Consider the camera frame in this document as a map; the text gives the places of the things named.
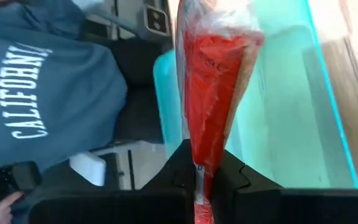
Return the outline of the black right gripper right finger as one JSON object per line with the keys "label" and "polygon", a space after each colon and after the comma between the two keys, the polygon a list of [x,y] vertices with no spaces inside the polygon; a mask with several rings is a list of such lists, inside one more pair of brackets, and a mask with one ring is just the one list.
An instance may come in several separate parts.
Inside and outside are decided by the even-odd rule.
{"label": "black right gripper right finger", "polygon": [[284,188],[228,151],[211,205],[221,224],[358,224],[358,189]]}

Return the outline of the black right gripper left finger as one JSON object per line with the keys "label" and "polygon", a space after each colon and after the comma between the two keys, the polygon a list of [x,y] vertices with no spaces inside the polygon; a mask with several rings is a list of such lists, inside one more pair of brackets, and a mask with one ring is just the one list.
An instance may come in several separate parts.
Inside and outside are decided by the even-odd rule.
{"label": "black right gripper left finger", "polygon": [[33,224],[194,223],[195,167],[184,140],[140,190],[65,192],[32,206]]}

